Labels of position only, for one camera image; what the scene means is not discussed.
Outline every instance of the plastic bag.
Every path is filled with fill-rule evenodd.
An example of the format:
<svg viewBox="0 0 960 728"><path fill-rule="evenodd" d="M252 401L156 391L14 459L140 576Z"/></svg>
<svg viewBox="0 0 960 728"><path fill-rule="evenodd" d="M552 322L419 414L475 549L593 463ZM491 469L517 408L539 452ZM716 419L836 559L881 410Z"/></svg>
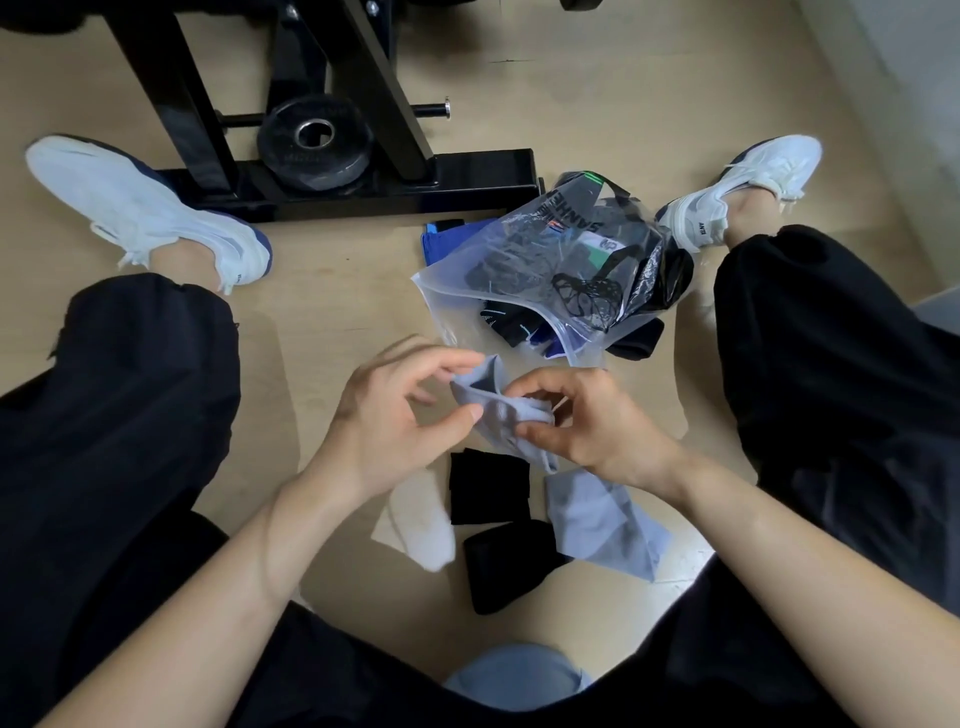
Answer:
<svg viewBox="0 0 960 728"><path fill-rule="evenodd" d="M537 314L520 323L522 343L510 342L529 365L562 348L572 366L602 366L607 346L680 299L693 268L639 200L570 172L413 280L451 346L502 350L481 313L506 303Z"/></svg>

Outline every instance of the trousers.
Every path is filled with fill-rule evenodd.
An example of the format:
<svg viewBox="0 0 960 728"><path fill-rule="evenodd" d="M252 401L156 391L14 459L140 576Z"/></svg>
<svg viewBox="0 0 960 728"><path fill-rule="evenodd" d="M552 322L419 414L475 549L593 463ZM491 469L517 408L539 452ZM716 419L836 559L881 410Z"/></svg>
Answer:
<svg viewBox="0 0 960 728"><path fill-rule="evenodd" d="M789 226L715 284L724 387L758 484L960 614L958 339L829 237ZM44 374L0 399L0 715L49 711L227 539L191 506L240 401L226 303L155 274L67 309ZM719 558L586 691L505 714L291 603L230 725L662 725L848 719Z"/></svg>

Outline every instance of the person's left hand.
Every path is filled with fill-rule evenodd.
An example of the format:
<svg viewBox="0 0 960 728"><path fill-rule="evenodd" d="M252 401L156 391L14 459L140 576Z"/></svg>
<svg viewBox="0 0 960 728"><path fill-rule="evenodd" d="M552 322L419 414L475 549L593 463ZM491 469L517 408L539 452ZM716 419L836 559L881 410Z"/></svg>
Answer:
<svg viewBox="0 0 960 728"><path fill-rule="evenodd" d="M467 437L483 414L481 405L465 404L435 425L418 425L409 400L435 401L420 383L449 382L483 360L482 353L432 345L422 336L393 344L350 377L304 474L325 471L336 480L330 487L353 507L391 490Z"/></svg>

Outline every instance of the sneaker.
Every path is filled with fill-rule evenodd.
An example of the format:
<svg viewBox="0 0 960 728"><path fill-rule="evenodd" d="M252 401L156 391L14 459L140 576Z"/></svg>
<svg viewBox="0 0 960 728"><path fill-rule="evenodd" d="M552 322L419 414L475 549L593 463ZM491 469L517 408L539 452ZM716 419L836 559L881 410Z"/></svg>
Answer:
<svg viewBox="0 0 960 728"><path fill-rule="evenodd" d="M118 267L149 268L151 250L186 238L213 251L225 294L270 272L266 235L223 212L184 205L156 171L119 149L55 134L31 144L26 156L40 184L124 250Z"/></svg>
<svg viewBox="0 0 960 728"><path fill-rule="evenodd" d="M763 187L782 204L796 202L822 155L823 147L812 136L791 134L761 141L728 164L713 186L677 198L655 219L691 253L706 245L722 245L727 229L724 195L741 187Z"/></svg>

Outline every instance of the black metal frame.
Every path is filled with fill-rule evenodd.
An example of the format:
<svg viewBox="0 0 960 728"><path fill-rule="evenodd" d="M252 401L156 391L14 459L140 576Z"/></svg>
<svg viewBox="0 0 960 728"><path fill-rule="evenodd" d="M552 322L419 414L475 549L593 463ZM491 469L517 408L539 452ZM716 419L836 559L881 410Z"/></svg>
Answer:
<svg viewBox="0 0 960 728"><path fill-rule="evenodd" d="M302 192L259 160L237 161L225 129L258 126L264 114L214 110L174 14L154 3L104 13L183 159L161 174L187 204L251 222L311 217L512 209L540 194L533 151L435 155L417 121L444 104L411 107L391 66L394 0L368 16L360 0L300 0L277 12L267 109L318 93L326 65L338 92L360 109L376 146L370 167L346 187Z"/></svg>

